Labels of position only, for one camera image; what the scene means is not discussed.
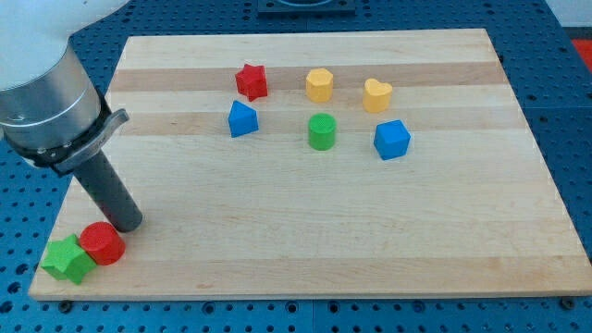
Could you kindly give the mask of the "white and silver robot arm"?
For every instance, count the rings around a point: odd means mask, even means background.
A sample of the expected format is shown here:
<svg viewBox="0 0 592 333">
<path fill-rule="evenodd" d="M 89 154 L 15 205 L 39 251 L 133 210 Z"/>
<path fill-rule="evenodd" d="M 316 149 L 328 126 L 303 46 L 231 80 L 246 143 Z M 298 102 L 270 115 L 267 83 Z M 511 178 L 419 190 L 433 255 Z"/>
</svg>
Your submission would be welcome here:
<svg viewBox="0 0 592 333">
<path fill-rule="evenodd" d="M 1 1 L 1 131 L 36 167 L 67 174 L 128 121 L 110 110 L 69 41 L 126 0 Z"/>
</svg>

